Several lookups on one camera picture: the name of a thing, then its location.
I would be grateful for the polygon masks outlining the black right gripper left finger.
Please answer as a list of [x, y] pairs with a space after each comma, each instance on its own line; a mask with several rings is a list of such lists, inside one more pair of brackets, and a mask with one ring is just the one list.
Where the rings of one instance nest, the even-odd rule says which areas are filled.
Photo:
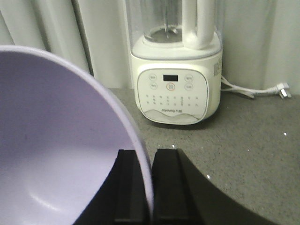
[[135, 150], [119, 150], [101, 188], [75, 225], [148, 225], [150, 213]]

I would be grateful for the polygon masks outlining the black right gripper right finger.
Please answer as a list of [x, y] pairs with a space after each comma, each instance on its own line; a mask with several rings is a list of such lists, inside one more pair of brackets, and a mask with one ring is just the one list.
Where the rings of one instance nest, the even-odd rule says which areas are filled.
[[271, 225], [214, 186], [181, 149], [158, 149], [152, 166], [155, 225]]

